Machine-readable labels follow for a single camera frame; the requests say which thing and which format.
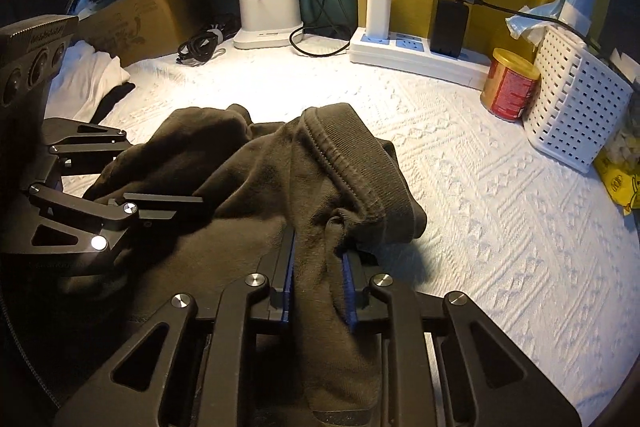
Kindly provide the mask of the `dark brown t-shirt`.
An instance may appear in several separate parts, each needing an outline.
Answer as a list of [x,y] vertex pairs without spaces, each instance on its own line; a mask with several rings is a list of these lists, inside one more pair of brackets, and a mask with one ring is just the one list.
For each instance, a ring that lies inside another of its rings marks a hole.
[[239,105],[178,109],[85,196],[104,204],[127,193],[198,196],[204,207],[176,239],[157,233],[152,247],[129,251],[104,275],[66,280],[65,291],[103,300],[132,326],[174,291],[219,294],[292,227],[295,343],[286,365],[315,411],[372,407],[378,346],[348,326],[341,259],[417,239],[426,216],[393,144],[352,106],[307,108],[285,124],[255,124]]

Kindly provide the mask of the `white garment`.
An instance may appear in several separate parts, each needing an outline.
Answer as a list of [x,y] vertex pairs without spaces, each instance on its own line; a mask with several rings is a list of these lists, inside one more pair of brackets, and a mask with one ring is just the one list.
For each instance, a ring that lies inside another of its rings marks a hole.
[[129,79],[118,56],[79,40],[66,50],[61,70],[51,82],[44,117],[89,122],[102,98]]

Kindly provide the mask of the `white power strip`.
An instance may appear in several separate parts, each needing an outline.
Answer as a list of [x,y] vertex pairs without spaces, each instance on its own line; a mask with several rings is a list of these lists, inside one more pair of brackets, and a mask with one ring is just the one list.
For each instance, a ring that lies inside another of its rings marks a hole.
[[350,39],[349,60],[356,64],[410,72],[480,91],[487,78],[487,56],[463,49],[458,57],[432,52],[427,38],[391,31],[386,39],[371,38],[358,28]]

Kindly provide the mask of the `brown cardboard box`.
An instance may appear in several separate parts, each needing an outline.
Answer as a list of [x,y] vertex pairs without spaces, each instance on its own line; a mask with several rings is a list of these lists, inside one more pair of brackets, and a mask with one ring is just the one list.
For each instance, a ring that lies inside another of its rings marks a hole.
[[208,0],[116,0],[82,18],[75,38],[127,67],[175,53],[209,17]]

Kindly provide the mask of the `red gold tin can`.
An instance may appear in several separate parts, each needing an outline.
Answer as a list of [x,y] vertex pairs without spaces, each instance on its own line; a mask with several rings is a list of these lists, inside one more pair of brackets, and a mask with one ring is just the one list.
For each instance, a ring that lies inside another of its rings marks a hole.
[[495,48],[480,101],[492,115],[506,121],[517,121],[539,80],[540,72],[533,63],[507,49]]

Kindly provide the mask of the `white charger adapter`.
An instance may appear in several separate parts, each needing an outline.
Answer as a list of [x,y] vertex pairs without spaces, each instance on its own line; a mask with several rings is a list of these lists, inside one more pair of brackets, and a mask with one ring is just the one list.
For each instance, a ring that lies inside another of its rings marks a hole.
[[366,35],[369,38],[388,38],[391,7],[392,0],[367,0]]

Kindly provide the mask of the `white desk lamp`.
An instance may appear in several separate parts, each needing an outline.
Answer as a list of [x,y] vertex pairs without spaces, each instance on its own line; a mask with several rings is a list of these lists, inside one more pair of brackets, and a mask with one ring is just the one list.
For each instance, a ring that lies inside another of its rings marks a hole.
[[241,28],[233,37],[239,50],[280,48],[302,40],[299,0],[239,0]]

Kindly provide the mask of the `black charger adapter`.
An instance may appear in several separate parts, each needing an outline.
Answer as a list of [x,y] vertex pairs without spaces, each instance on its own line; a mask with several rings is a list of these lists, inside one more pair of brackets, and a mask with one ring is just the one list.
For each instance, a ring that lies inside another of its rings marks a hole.
[[469,7],[456,0],[434,0],[428,43],[434,53],[457,58],[469,18]]

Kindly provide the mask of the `white perforated plastic basket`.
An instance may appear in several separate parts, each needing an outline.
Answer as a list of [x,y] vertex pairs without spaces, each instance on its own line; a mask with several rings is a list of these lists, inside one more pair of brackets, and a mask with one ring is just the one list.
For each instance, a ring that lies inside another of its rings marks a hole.
[[631,83],[563,28],[546,29],[534,65],[540,85],[522,117],[529,144],[586,173],[626,113]]

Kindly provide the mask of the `yellow snack packet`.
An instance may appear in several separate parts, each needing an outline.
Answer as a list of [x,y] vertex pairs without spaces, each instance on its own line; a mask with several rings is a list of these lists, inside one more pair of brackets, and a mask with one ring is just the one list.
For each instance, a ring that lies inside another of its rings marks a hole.
[[604,150],[593,161],[594,169],[615,205],[628,216],[639,209],[639,168],[616,164]]

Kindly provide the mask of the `blue white crumpled tissue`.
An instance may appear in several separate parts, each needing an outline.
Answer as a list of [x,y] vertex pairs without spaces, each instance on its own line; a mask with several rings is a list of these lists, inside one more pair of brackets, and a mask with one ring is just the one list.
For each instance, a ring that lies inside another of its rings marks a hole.
[[588,36],[591,27],[591,17],[596,0],[554,0],[550,3],[529,9],[523,6],[520,15],[511,15],[506,19],[506,28],[514,39],[524,38],[534,46],[541,44],[546,30],[552,26],[564,29],[577,38]]

